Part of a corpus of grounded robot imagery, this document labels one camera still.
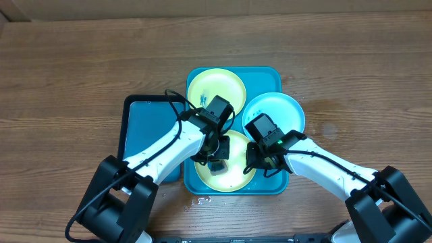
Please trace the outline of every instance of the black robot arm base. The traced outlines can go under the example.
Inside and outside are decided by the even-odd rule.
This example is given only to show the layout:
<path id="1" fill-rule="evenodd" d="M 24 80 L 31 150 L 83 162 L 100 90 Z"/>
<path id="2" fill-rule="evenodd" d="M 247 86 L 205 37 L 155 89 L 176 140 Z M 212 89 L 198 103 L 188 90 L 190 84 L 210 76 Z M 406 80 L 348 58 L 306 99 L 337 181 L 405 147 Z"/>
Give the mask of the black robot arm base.
<path id="1" fill-rule="evenodd" d="M 402 172 L 387 166 L 375 174 L 374 183 L 379 187 L 385 186 L 387 193 L 431 225 L 430 212 Z M 361 242 L 423 243 L 431 237 L 432 232 L 399 206 L 391 205 L 381 212 L 375 204 L 379 199 L 389 201 L 384 195 L 366 186 L 362 190 L 353 190 L 351 197 L 345 201 Z"/>
<path id="2" fill-rule="evenodd" d="M 109 156 L 99 165 L 78 211 L 112 181 L 125 173 L 127 163 Z M 139 178 L 126 203 L 110 193 L 94 201 L 77 222 L 106 243 L 135 242 L 145 230 L 158 185 L 150 177 Z"/>

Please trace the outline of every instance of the cardboard box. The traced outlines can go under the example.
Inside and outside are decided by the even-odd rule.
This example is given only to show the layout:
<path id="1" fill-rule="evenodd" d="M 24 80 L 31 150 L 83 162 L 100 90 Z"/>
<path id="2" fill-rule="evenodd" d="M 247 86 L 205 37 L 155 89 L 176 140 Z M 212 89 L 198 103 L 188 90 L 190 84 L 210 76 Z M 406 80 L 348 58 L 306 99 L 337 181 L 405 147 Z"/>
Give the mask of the cardboard box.
<path id="1" fill-rule="evenodd" d="M 431 0 L 0 0 L 11 21 L 432 10 Z"/>

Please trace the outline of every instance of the light blue plate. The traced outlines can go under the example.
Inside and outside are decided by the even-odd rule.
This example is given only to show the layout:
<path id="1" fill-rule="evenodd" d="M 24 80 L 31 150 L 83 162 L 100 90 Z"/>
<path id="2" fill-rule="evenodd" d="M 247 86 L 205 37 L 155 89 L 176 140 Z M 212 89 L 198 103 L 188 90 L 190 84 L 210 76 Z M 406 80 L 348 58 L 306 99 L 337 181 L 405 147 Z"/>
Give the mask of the light blue plate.
<path id="1" fill-rule="evenodd" d="M 302 107 L 292 97 L 280 92 L 268 92 L 255 97 L 244 108 L 242 125 L 245 135 L 253 141 L 244 127 L 261 113 L 267 114 L 282 132 L 304 131 L 305 117 Z"/>

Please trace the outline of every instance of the blue tray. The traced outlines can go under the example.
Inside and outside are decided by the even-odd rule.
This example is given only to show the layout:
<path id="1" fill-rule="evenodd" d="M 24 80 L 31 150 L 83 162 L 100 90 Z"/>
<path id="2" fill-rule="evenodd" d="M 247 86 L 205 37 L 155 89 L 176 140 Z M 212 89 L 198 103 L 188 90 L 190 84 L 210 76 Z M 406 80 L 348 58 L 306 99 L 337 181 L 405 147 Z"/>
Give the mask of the blue tray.
<path id="1" fill-rule="evenodd" d="M 186 83 L 186 92 L 191 81 L 201 72 L 216 67 L 199 67 L 190 72 Z M 271 67 L 218 67 L 227 69 L 239 76 L 246 87 L 246 103 L 244 108 L 253 98 L 266 92 L 281 92 L 281 77 L 276 70 Z M 243 110 L 236 114 L 236 119 L 232 129 L 244 134 L 242 127 Z M 253 179 L 248 185 L 235 192 L 218 192 L 204 184 L 198 177 L 195 170 L 195 164 L 191 159 L 185 160 L 184 163 L 184 184 L 191 193 L 194 194 L 212 194 L 212 195 L 245 195 L 260 194 L 271 195 L 279 194 L 288 186 L 288 172 L 281 171 L 271 178 L 264 178 L 264 170 L 258 169 Z"/>
<path id="2" fill-rule="evenodd" d="M 175 96 L 171 99 L 175 108 L 179 112 L 183 111 L 183 101 Z M 125 159 L 147 149 L 173 128 L 176 119 L 173 109 L 163 95 L 128 96 L 124 101 L 117 158 Z M 180 166 L 175 168 L 163 183 L 175 182 L 179 178 Z"/>

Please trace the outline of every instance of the wooden table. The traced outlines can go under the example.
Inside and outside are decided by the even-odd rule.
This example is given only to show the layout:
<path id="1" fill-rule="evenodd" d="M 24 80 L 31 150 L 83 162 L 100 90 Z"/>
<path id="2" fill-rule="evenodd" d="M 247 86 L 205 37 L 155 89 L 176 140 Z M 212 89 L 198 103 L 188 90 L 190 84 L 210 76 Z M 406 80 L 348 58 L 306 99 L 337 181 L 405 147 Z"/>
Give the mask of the wooden table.
<path id="1" fill-rule="evenodd" d="M 310 137 L 353 163 L 397 167 L 432 210 L 432 12 L 6 23 L 0 241 L 65 242 L 97 165 L 117 152 L 126 96 L 184 94 L 191 70 L 218 65 L 274 67 Z M 349 219 L 294 175 L 280 195 L 199 198 L 183 181 L 163 185 L 148 232 L 289 236 Z"/>

